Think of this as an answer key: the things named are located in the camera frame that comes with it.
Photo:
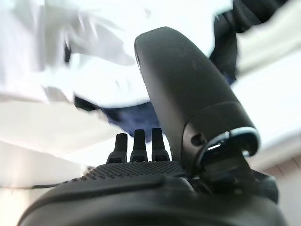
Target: black plastic casing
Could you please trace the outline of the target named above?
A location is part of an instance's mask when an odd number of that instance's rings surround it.
[[[201,167],[208,148],[229,138],[249,156],[257,152],[259,135],[242,105],[188,38],[158,28],[136,38],[135,52],[170,149],[188,174]]]

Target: black mechanical part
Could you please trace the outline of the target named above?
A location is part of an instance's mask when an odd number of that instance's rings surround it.
[[[147,161],[145,146],[145,132],[143,129],[136,129],[134,134],[134,146],[131,153],[130,162]]]
[[[204,152],[231,138],[250,156],[259,135],[242,105],[210,60],[184,35],[168,27],[139,35],[137,62],[174,158],[196,175]],[[206,141],[195,146],[193,137]]]
[[[114,151],[108,157],[108,163],[127,162],[127,134],[119,133],[116,135]]]
[[[184,178],[163,178],[149,189],[45,203],[23,215],[19,226],[286,225],[276,204],[268,199],[196,194]]]
[[[161,128],[153,128],[151,130],[151,139],[152,139],[152,153],[151,160],[152,161],[170,161],[168,152],[165,150],[162,129]]]

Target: white fabric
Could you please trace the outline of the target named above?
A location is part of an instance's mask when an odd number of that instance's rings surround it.
[[[0,93],[39,101],[55,86],[103,107],[149,100],[135,63],[137,35],[170,26],[207,56],[214,13],[231,1],[6,0],[0,15]],[[78,53],[63,68],[64,43]]]

